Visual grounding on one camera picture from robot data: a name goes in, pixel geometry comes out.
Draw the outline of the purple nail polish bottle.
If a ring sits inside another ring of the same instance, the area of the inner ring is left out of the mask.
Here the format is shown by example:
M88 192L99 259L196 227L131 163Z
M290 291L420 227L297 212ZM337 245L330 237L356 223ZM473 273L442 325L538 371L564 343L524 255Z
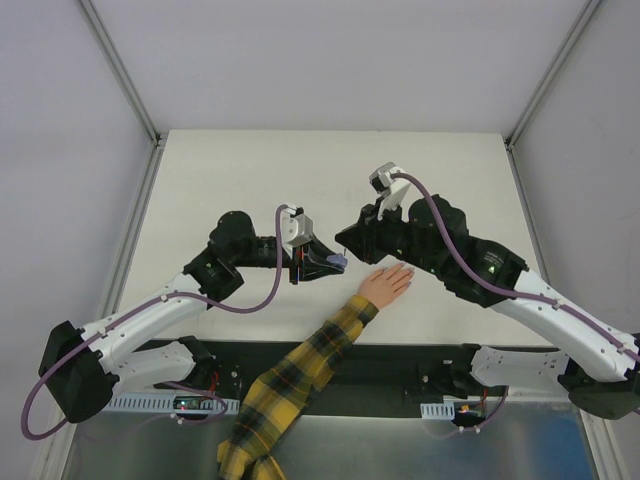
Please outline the purple nail polish bottle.
M326 261L335 268L344 270L348 265L347 258L342 254L332 254L326 257Z

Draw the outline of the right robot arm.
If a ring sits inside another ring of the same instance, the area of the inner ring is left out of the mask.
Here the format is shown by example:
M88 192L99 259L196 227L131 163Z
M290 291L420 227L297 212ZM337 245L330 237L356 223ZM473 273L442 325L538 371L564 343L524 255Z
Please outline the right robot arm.
M438 195L409 211L364 206L336 241L367 264L392 256L434 275L457 298L521 323L553 345L545 352L479 347L450 369L452 387L473 394L510 386L566 397L618 420L639 410L639 337L563 298L505 246L470 235L464 212Z

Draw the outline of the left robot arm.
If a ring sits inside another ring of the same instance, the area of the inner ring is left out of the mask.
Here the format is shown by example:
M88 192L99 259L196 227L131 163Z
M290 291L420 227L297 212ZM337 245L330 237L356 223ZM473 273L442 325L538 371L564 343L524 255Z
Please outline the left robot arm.
M204 387L214 361L194 337L142 350L142 345L175 324L216 307L251 314L265 308L278 288L254 307L233 308L226 299L244 283L243 268L274 269L291 284L340 275L346 258L314 234L301 208L283 205L275 214L276 233L256 234L251 217L225 213L210 232L206 247L154 294L103 319L75 327L65 321L52 329L38 374L67 422L82 423L101 412L120 393L183 382Z

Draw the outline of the yellow plaid sleeve forearm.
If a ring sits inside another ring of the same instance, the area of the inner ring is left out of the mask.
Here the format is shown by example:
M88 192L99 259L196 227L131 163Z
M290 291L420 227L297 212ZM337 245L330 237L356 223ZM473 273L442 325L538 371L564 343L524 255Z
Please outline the yellow plaid sleeve forearm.
M250 386L230 435L218 446L219 479L284 479L272 449L329 383L378 309L351 297L308 339Z

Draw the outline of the mannequin hand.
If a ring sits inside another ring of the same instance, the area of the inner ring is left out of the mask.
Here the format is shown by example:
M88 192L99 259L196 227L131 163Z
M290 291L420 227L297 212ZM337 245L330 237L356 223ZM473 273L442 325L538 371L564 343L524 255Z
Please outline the mannequin hand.
M411 286L414 274L415 269L404 263L377 270L363 280L357 294L384 309Z

